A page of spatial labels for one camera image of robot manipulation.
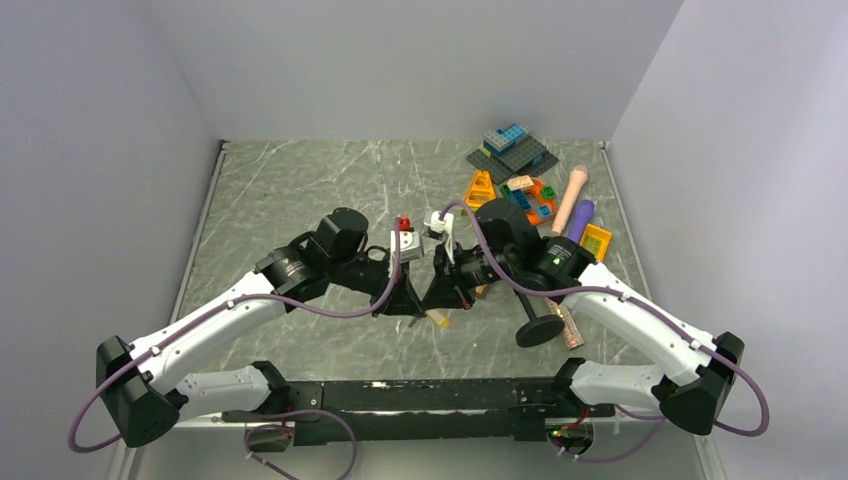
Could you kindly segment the yellow key tag with keyring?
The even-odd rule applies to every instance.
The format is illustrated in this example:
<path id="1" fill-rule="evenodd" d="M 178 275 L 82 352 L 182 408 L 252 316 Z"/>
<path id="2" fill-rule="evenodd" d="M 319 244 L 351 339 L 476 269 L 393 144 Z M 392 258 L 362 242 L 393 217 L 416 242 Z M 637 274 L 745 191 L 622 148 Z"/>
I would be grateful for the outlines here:
<path id="1" fill-rule="evenodd" d="M 447 312 L 439 309 L 427 311 L 428 318 L 439 328 L 447 328 L 450 325 L 450 318 Z"/>

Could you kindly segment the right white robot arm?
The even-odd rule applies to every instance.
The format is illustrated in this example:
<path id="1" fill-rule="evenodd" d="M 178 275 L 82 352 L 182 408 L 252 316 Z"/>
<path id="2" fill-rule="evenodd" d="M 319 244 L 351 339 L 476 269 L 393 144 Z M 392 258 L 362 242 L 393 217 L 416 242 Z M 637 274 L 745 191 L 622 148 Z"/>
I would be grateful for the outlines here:
<path id="1" fill-rule="evenodd" d="M 426 308 L 469 309 L 474 288 L 502 281 L 523 303 L 552 300 L 582 312 L 635 347 L 642 366 L 567 360 L 554 377 L 553 406 L 572 416 L 584 407 L 620 405 L 658 412 L 696 435 L 714 428 L 740 434 L 719 414 L 736 379 L 758 400 L 756 383 L 740 369 L 745 344 L 725 332 L 714 336 L 658 307 L 622 282 L 592 253 L 562 236 L 543 236 L 519 207 L 505 199 L 485 203 L 470 220 L 477 245 L 462 248 L 453 238 L 448 207 L 424 220 L 429 237 L 440 240 Z"/>

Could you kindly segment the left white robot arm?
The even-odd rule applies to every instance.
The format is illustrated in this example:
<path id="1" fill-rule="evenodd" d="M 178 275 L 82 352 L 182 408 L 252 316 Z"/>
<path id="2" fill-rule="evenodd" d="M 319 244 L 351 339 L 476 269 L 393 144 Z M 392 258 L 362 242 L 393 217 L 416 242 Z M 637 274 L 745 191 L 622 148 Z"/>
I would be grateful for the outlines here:
<path id="1" fill-rule="evenodd" d="M 170 326 L 97 348 L 98 396 L 129 447 L 147 445 L 181 421 L 228 411 L 272 420 L 297 402 L 269 361 L 201 374 L 218 348 L 323 296 L 331 285 L 368 295 L 362 315 L 422 317 L 408 264 L 423 257 L 418 231 L 394 222 L 387 247 L 368 242 L 360 212 L 339 207 L 318 226 L 272 250 L 223 294 Z"/>

